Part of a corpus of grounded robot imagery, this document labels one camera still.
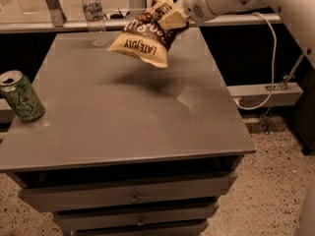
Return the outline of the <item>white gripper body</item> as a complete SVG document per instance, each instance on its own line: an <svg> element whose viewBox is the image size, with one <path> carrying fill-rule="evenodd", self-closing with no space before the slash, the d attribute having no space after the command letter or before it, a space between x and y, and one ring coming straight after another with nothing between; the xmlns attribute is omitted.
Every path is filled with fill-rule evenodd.
<svg viewBox="0 0 315 236"><path fill-rule="evenodd" d="M190 19L203 25L216 17L208 5L208 0L185 0Z"/></svg>

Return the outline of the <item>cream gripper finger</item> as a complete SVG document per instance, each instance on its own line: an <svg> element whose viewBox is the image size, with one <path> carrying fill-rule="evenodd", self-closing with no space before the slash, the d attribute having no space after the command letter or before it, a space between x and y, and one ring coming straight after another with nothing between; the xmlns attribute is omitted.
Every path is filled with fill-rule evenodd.
<svg viewBox="0 0 315 236"><path fill-rule="evenodd" d="M157 11L160 13L157 24L163 30L182 29L189 22L188 10L182 6L170 6L164 3L157 8Z"/></svg>

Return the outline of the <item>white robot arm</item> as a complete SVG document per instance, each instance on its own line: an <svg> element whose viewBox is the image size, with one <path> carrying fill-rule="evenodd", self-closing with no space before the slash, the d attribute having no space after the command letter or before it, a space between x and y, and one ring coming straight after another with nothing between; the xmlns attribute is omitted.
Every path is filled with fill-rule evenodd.
<svg viewBox="0 0 315 236"><path fill-rule="evenodd" d="M281 18L302 54L314 60L315 0L178 0L160 24L179 29L188 21L197 25L229 12L267 6ZM240 164L241 181L227 195L238 206L227 206L201 236L315 236L315 158L295 155L281 159L263 153L254 166L245 158Z"/></svg>

